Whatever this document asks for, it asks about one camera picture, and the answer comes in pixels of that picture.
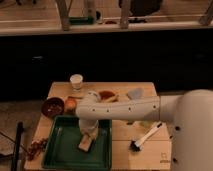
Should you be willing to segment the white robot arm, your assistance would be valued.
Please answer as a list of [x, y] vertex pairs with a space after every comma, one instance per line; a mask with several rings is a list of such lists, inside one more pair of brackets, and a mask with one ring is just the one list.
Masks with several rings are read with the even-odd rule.
[[77, 105], [76, 115], [86, 127], [104, 119], [172, 121], [171, 171], [213, 171], [211, 90], [115, 103], [101, 103], [100, 96], [89, 91]]

